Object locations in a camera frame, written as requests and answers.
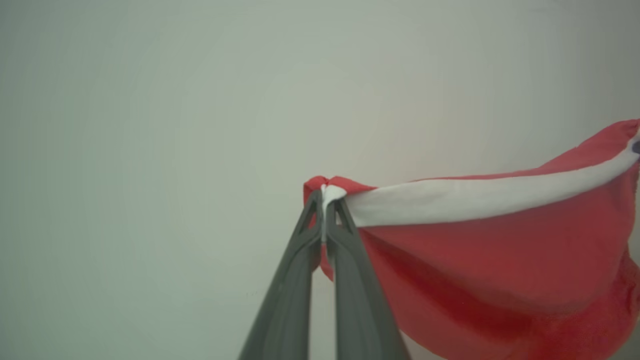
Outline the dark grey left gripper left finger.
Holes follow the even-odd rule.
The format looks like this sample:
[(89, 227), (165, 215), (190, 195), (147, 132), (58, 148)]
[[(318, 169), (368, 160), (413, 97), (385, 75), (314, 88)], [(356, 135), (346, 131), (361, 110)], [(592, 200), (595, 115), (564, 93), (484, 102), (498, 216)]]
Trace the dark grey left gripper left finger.
[(323, 195), (308, 197), (266, 291), (240, 360), (307, 360), (313, 272), (322, 248)]

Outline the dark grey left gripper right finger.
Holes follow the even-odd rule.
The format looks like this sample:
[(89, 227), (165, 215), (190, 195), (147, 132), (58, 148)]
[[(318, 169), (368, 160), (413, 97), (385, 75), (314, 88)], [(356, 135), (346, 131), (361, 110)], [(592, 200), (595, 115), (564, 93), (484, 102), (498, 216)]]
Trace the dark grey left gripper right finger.
[(329, 203), (325, 219), (327, 259), (333, 269), (336, 358), (409, 360), (346, 200)]

